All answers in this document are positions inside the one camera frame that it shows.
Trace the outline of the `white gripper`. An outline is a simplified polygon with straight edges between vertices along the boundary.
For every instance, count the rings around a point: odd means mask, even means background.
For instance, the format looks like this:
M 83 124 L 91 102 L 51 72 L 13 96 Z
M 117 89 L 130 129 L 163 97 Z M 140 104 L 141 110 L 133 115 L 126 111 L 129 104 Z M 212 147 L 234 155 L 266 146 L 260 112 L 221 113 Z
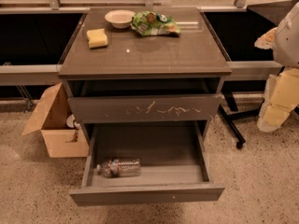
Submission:
M 258 49 L 273 49 L 274 60 L 283 66 L 299 67 L 299 2 L 278 28 L 272 28 L 254 43 Z M 257 127 L 270 133 L 281 127 L 299 105 L 299 69 L 287 68 L 266 81 Z

